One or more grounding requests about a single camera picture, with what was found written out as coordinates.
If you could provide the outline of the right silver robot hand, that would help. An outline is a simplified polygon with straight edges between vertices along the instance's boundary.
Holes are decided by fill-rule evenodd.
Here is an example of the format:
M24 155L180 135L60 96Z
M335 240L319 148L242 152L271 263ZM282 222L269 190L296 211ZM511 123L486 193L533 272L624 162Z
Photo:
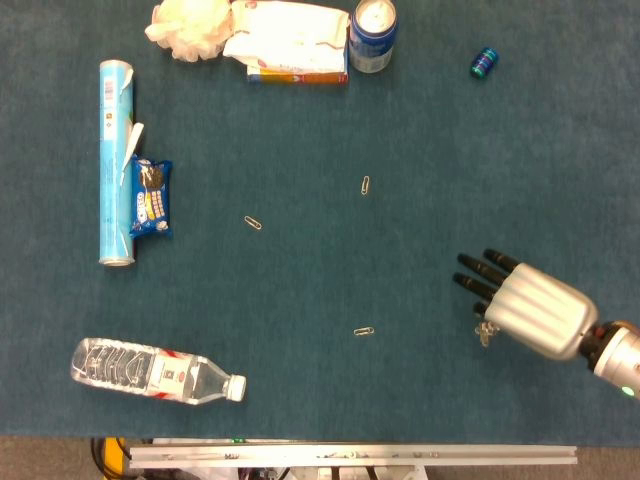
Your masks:
M453 281L481 298L473 307L483 346L504 332L542 356L574 358L598 321L596 305L556 278L493 249L482 260L460 253L457 261L479 277L456 272Z

